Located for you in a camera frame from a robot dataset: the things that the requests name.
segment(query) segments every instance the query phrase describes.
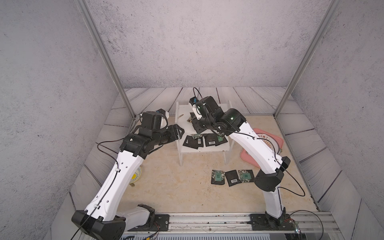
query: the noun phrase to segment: pink tray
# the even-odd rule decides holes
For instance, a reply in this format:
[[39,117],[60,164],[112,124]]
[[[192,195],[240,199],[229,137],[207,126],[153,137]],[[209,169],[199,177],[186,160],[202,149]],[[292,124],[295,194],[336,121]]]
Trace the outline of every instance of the pink tray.
[[[259,135],[259,137],[266,138],[266,139],[270,140],[272,143],[274,143],[273,145],[277,151],[276,154],[281,153],[281,151],[282,151],[281,148],[283,147],[283,144],[284,144],[284,140],[281,137],[270,134],[269,132],[263,131],[263,130],[258,129],[258,128],[254,128],[253,130],[255,131],[255,133],[257,135]],[[264,141],[264,142],[267,144],[268,147],[273,149],[273,147],[271,146],[271,144],[268,141]],[[257,164],[257,162],[253,159],[253,157],[251,157],[251,155],[249,155],[247,153],[247,151],[245,149],[243,149],[242,152],[240,153],[240,158],[243,159],[244,161],[249,162],[250,164],[255,165],[256,167],[260,168],[260,166]]]

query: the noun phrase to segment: mounting plate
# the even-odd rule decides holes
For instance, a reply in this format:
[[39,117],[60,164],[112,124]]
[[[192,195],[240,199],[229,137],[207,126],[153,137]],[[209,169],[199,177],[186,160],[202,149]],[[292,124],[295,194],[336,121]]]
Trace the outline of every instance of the mounting plate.
[[[250,214],[251,218],[251,226],[253,231],[266,231],[271,230],[271,227],[268,225],[268,220],[265,214]],[[277,229],[273,229],[276,231],[295,231],[296,227],[294,223],[283,222],[281,226],[278,226]]]
[[[168,225],[169,225],[169,215],[168,214],[155,214],[155,223],[159,225],[159,231],[160,232],[166,232],[168,231]],[[157,226],[154,224],[151,228],[143,228],[141,226],[134,227],[129,232],[157,232]]]

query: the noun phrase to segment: metal pole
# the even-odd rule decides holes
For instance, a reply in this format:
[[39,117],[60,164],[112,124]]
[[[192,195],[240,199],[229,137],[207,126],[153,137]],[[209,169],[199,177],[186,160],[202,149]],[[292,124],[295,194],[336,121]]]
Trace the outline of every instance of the metal pole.
[[284,95],[279,103],[279,105],[276,108],[275,113],[273,116],[275,119],[279,116],[280,112],[282,111],[285,103],[287,102],[289,96],[291,95],[293,89],[295,88],[297,82],[299,81],[301,75],[303,74],[305,68],[307,67],[309,61],[311,60],[311,57],[313,56],[313,53],[315,52],[315,49],[317,45],[319,45],[320,40],[325,34],[325,31],[327,30],[329,24],[331,23],[333,17],[336,15],[342,0],[332,0],[331,4],[328,7],[327,12],[325,13],[325,16],[323,20],[321,21],[319,27],[317,28],[316,33],[314,34],[311,43],[309,44],[307,51],[305,52],[299,66],[296,69],[295,74],[293,75],[291,81],[289,82]]
[[95,41],[97,48],[99,49],[100,55],[103,58],[103,61],[105,65],[108,68],[109,73],[111,74],[112,80],[116,85],[116,88],[119,91],[119,94],[121,96],[122,101],[124,102],[125,106],[128,108],[129,113],[131,114],[132,118],[134,118],[135,113],[132,109],[131,104],[129,103],[129,100],[127,98],[127,95],[125,94],[124,88],[121,86],[121,82],[119,79],[118,74],[116,73],[115,68],[113,67],[112,61],[107,53],[107,50],[105,49],[105,46],[100,38],[99,32],[97,31],[97,28],[94,24],[94,21],[91,17],[91,14],[88,10],[88,7],[84,0],[75,0],[75,2],[78,5],[78,8],[83,15],[85,24],[87,25],[89,32],[92,35],[93,40]]

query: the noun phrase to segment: robotic arm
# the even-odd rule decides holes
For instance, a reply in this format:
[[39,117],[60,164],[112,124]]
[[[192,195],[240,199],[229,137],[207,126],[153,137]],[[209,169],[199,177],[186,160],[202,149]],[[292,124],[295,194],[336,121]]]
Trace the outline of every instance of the robotic arm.
[[192,120],[196,130],[202,132],[210,129],[218,135],[230,136],[259,164],[260,171],[255,177],[255,184],[264,194],[268,225],[272,228],[281,226],[286,214],[278,187],[291,160],[270,149],[236,109],[231,108],[224,113],[211,96],[199,101],[193,97],[189,105],[198,120],[197,124]]
[[117,161],[99,192],[85,210],[77,210],[72,216],[72,222],[93,238],[119,239],[126,230],[153,224],[155,210],[149,206],[140,204],[121,217],[116,216],[116,211],[129,181],[147,155],[181,139],[184,130],[177,124],[168,126],[169,114],[162,109],[145,112],[141,117],[142,124],[124,138]]

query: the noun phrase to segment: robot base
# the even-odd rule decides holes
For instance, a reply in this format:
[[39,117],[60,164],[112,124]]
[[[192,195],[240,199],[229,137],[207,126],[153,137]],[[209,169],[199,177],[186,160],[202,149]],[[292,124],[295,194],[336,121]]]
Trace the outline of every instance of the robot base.
[[290,231],[296,230],[296,226],[292,221],[284,222],[285,219],[289,219],[289,214],[285,213],[285,208],[283,214],[279,219],[269,216],[268,213],[265,214],[250,214],[249,217],[251,221],[249,224],[252,225],[253,231],[264,231],[264,230],[276,230],[276,231]]
[[[169,215],[168,214],[155,214],[155,223],[159,225],[159,232],[166,232],[168,231],[168,225],[169,225]],[[157,232],[157,226],[152,223],[151,227],[145,227],[145,226],[138,226],[134,227],[129,232]]]

